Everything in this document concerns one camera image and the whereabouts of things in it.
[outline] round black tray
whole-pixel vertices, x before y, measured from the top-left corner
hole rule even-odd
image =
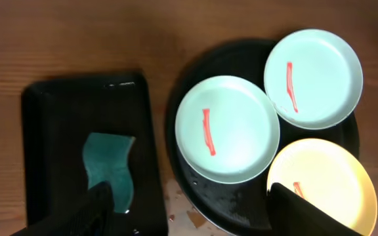
[[[234,41],[200,56],[182,74],[167,107],[165,135],[167,151],[176,180],[189,201],[209,221],[236,235],[268,235],[266,177],[268,170],[241,184],[218,184],[200,176],[183,159],[175,138],[177,108],[184,95],[200,81],[216,75],[234,75],[256,84],[264,91],[263,71],[276,42],[260,39]],[[360,141],[354,114],[335,127],[304,130],[281,117],[278,151],[302,138],[322,138],[335,142],[358,158]]]

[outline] black object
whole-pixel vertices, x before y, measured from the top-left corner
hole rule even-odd
[[[241,184],[218,184],[200,176],[183,159],[175,139],[175,117],[180,101],[197,83],[216,75],[234,75],[259,86],[264,91],[263,72],[266,59],[276,43],[246,39],[227,43],[198,58],[180,76],[169,99],[165,121],[167,150],[176,180],[189,201],[210,221],[236,235],[270,235],[266,213],[266,179],[260,176]],[[359,138],[354,114],[342,123],[324,130],[303,130],[280,117],[280,145],[302,138],[329,140],[358,157]]]
[[[134,183],[129,213],[114,214],[114,235],[166,235],[148,87],[134,71],[66,75],[22,95],[28,225],[87,192],[82,149],[91,132],[136,138],[128,166]]]
[[[267,197],[272,229],[284,236],[359,236],[280,183],[272,184]]]
[[[12,236],[108,236],[113,206],[110,184],[101,182],[71,206]]]

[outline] rectangular black tray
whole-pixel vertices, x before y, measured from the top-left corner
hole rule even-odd
[[[139,72],[66,75],[30,85],[22,94],[28,225],[87,192],[82,149],[91,132],[136,138],[129,155],[134,198],[116,214],[114,235],[166,235],[148,87]]]

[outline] wooden table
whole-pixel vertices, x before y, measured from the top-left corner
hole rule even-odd
[[[300,28],[340,35],[361,59],[365,85],[356,109],[360,160],[378,196],[378,1],[0,0],[0,235],[25,225],[19,95],[28,84],[69,72],[142,68],[167,193],[175,184],[170,184],[163,121],[181,69],[219,43],[242,37],[280,39]],[[184,227],[171,223],[171,235]]]

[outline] yellow plate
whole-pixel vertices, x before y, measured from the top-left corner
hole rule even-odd
[[[362,235],[374,229],[377,198],[370,177],[337,144],[315,138],[289,144],[270,167],[268,191],[275,182]]]

